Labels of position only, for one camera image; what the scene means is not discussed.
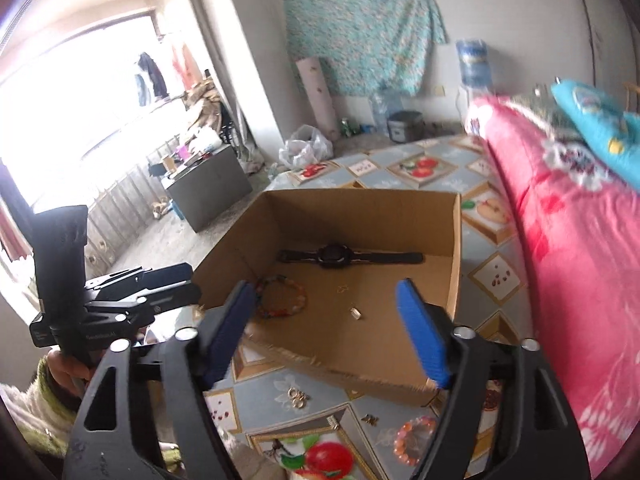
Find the person's left hand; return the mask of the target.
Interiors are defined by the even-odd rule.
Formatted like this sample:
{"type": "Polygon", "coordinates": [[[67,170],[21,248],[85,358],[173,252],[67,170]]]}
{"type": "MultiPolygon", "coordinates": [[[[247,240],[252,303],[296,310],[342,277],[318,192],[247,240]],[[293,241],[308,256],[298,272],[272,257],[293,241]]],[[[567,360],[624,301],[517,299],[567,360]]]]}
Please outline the person's left hand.
{"type": "Polygon", "coordinates": [[[84,395],[86,385],[96,371],[94,368],[86,367],[73,356],[66,356],[60,349],[48,352],[47,366],[53,380],[75,398],[84,395]]]}

